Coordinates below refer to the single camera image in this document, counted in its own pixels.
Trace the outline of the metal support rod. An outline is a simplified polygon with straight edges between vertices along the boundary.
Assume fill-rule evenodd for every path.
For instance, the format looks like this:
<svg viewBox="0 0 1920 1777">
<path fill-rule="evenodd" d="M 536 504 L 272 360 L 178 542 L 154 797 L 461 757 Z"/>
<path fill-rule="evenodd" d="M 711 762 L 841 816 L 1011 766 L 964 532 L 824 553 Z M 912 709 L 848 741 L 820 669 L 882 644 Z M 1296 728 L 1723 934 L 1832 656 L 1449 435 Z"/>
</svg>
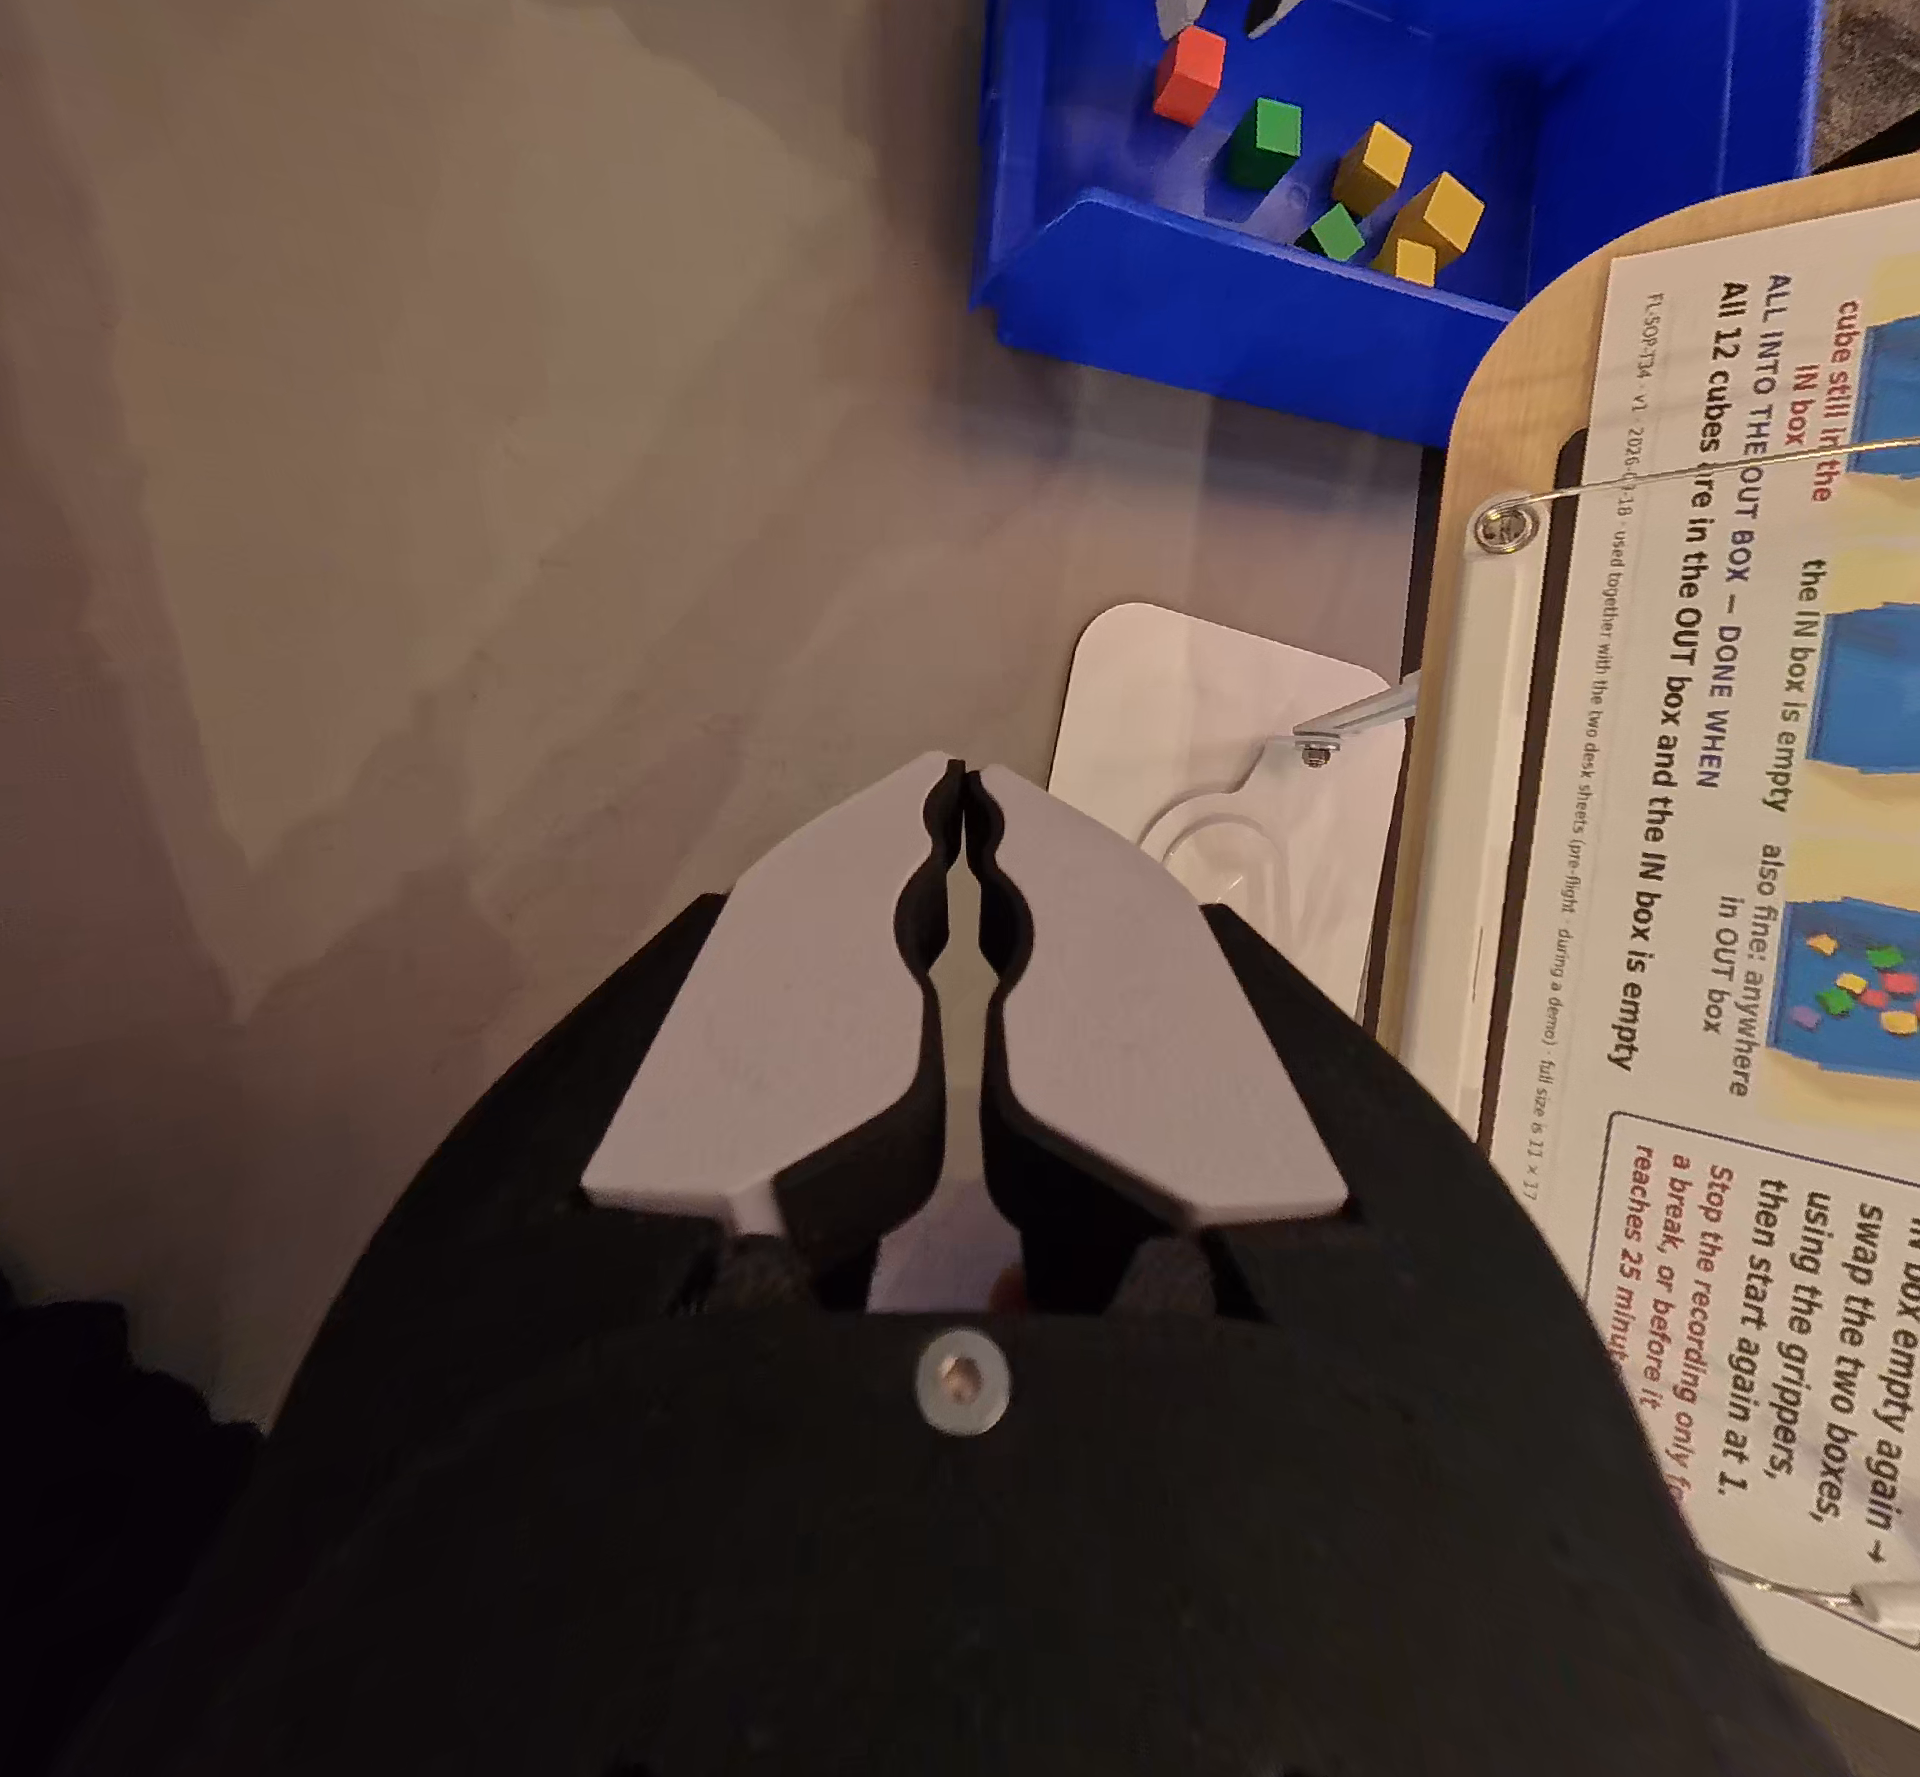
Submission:
<svg viewBox="0 0 1920 1777">
<path fill-rule="evenodd" d="M 1324 766 L 1353 736 L 1414 721 L 1420 694 L 1420 674 L 1371 696 L 1328 709 L 1298 723 L 1293 748 L 1308 769 Z"/>
</svg>

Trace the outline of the white board ledge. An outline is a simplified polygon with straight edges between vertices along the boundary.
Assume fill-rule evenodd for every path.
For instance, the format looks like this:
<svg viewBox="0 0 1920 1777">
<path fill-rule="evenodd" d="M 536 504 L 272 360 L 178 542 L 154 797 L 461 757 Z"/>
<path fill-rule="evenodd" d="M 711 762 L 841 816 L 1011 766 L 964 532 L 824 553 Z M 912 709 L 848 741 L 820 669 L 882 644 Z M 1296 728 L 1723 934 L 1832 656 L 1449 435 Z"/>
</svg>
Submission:
<svg viewBox="0 0 1920 1777">
<path fill-rule="evenodd" d="M 1490 1051 L 1546 542 L 1543 521 L 1526 551 L 1488 558 L 1468 526 L 1446 659 L 1426 662 L 1415 710 L 1432 766 L 1401 1057 L 1470 1136 Z"/>
</svg>

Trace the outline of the wooden display board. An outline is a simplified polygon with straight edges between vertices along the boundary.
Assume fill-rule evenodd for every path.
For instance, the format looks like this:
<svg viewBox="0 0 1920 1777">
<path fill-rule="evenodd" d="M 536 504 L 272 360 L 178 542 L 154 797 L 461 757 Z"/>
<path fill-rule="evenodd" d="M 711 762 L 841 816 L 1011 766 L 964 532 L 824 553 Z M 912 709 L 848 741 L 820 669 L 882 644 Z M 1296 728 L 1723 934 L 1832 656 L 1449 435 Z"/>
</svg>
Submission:
<svg viewBox="0 0 1920 1777">
<path fill-rule="evenodd" d="M 1510 330 L 1492 344 L 1483 363 L 1478 363 L 1475 371 L 1470 389 L 1465 391 L 1454 419 L 1449 448 L 1451 463 L 1442 497 L 1442 521 L 1436 526 L 1436 574 L 1427 607 L 1427 635 L 1420 664 L 1426 666 L 1427 659 L 1446 659 L 1457 561 L 1475 514 L 1499 492 L 1530 492 L 1551 504 L 1555 499 L 1587 496 L 1589 490 L 1587 419 L 1594 397 L 1607 280 L 1620 261 L 1685 246 L 1709 246 L 1746 233 L 1803 225 L 1846 212 L 1866 212 L 1902 203 L 1914 203 L 1914 158 L 1899 158 L 1895 163 L 1862 167 L 1836 176 L 1817 176 L 1810 180 L 1788 180 L 1761 191 L 1746 191 L 1716 204 L 1698 204 L 1685 212 L 1675 212 L 1654 225 L 1624 234 L 1600 254 L 1579 261 L 1565 278 L 1551 282 L 1533 306 L 1523 307 Z M 1545 753 L 1557 641 L 1562 630 L 1559 619 L 1565 596 L 1565 568 L 1571 562 L 1571 511 L 1546 511 L 1545 523 L 1550 542 L 1545 558 L 1537 647 L 1530 670 L 1522 796 L 1505 889 L 1505 915 L 1499 923 L 1499 967 L 1490 1013 L 1490 1051 L 1483 1072 L 1476 1132 L 1473 1136 L 1488 1150 L 1492 1095 L 1499 1081 L 1499 1049 L 1512 995 L 1514 946 L 1523 911 L 1533 802 L 1537 796 L 1537 776 Z M 1394 915 L 1387 934 L 1386 990 L 1380 1003 L 1383 1042 L 1401 1063 L 1408 939 L 1415 911 L 1422 852 L 1420 837 L 1426 829 L 1427 778 L 1432 766 L 1429 745 L 1415 736 L 1415 728 L 1408 757 L 1410 776 L 1406 780 L 1403 836 L 1399 844 L 1399 862 L 1394 867 Z M 1523 1204 L 1523 1209 L 1530 1215 L 1530 1221 L 1541 1229 L 1541 1234 L 1545 1234 L 1529 1204 Z M 1720 1573 L 1719 1566 L 1716 1573 L 1723 1578 L 1737 1601 L 1737 1609 L 1742 1609 L 1742 1615 L 1771 1656 L 1782 1658 L 1788 1667 L 1801 1669 L 1818 1683 L 1858 1701 L 1862 1705 L 1914 1725 L 1914 1669 L 1899 1669 L 1883 1645 L 1866 1645 L 1858 1650 L 1846 1645 L 1822 1645 L 1818 1638 L 1812 1638 L 1812 1648 L 1795 1648 L 1794 1637 L 1788 1637 L 1787 1644 L 1776 1644 L 1762 1627 L 1768 1609 L 1754 1614 L 1746 1600 L 1739 1597 L 1737 1588 Z"/>
</svg>

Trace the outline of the printed instruction sheet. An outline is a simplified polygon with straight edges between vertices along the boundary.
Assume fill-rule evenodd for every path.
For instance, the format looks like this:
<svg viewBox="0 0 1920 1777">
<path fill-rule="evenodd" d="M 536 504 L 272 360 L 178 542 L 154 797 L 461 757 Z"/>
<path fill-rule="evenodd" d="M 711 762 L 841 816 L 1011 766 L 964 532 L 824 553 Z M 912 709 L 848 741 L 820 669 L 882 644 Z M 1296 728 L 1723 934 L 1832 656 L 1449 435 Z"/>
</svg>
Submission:
<svg viewBox="0 0 1920 1777">
<path fill-rule="evenodd" d="M 1766 1635 L 1914 1669 L 1914 203 L 1620 261 L 1492 1164 Z"/>
</svg>

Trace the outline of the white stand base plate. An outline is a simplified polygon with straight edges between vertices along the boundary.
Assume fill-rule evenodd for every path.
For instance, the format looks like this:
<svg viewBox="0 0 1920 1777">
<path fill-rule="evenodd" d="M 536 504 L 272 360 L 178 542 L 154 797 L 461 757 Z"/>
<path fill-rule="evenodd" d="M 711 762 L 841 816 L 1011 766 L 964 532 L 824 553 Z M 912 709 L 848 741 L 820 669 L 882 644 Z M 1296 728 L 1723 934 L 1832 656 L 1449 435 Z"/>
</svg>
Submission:
<svg viewBox="0 0 1920 1777">
<path fill-rule="evenodd" d="M 1392 691 L 1301 647 L 1116 606 L 1075 642 L 1046 787 L 1365 1022 L 1406 723 L 1338 735 L 1326 762 L 1296 729 Z"/>
</svg>

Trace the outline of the blue plastic bin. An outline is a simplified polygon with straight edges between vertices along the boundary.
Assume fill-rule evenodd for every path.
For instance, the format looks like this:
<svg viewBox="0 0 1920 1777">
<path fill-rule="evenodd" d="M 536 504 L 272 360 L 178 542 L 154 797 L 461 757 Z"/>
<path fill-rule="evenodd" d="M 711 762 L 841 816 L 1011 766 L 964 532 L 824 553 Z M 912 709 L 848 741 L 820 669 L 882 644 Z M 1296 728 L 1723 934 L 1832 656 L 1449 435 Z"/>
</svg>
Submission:
<svg viewBox="0 0 1920 1777">
<path fill-rule="evenodd" d="M 1151 113 L 1154 0 L 987 0 L 973 302 L 1015 349 L 1444 445 L 1470 375 L 1555 278 L 1664 214 L 1812 169 L 1823 0 L 1306 0 L 1242 35 L 1196 129 Z M 1256 97 L 1301 105 L 1266 196 L 1224 179 Z M 1401 191 L 1331 262 L 1293 246 L 1383 121 Z M 1482 200 L 1436 285 L 1371 269 L 1440 172 Z"/>
</svg>

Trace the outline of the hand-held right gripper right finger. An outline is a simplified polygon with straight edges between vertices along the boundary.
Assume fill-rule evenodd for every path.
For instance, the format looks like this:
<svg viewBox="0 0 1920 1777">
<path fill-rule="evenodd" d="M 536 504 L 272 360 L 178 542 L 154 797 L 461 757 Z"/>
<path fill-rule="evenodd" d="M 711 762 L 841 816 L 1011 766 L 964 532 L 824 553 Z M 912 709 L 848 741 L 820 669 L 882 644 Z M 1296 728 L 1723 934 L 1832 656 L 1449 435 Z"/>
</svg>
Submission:
<svg viewBox="0 0 1920 1777">
<path fill-rule="evenodd" d="M 1341 1170 L 1179 879 L 1004 766 L 967 775 L 964 811 L 993 972 L 979 1156 L 1027 1304 L 1095 1315 L 1156 1240 L 1338 1215 Z"/>
</svg>

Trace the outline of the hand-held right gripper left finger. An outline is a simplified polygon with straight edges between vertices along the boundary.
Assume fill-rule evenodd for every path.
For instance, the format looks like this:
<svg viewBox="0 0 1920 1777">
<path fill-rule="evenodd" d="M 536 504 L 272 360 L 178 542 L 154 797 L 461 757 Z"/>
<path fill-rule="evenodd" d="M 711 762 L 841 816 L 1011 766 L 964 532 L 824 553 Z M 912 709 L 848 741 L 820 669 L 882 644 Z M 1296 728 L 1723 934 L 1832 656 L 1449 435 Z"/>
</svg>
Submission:
<svg viewBox="0 0 1920 1777">
<path fill-rule="evenodd" d="M 824 1309 L 875 1307 L 946 1164 L 961 805 L 964 762 L 927 753 L 736 879 L 581 1170 L 590 1209 L 780 1242 Z"/>
</svg>

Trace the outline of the red wooden cube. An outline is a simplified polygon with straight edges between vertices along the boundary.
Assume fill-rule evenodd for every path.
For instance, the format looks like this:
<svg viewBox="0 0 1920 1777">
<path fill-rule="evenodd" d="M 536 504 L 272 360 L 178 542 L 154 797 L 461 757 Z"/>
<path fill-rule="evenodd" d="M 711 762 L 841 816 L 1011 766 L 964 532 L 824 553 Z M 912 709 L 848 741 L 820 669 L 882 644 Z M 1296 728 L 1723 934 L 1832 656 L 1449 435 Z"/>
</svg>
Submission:
<svg viewBox="0 0 1920 1777">
<path fill-rule="evenodd" d="M 1156 67 L 1151 113 L 1174 128 L 1196 129 L 1219 97 L 1226 41 L 1202 23 L 1184 26 L 1164 43 Z"/>
</svg>

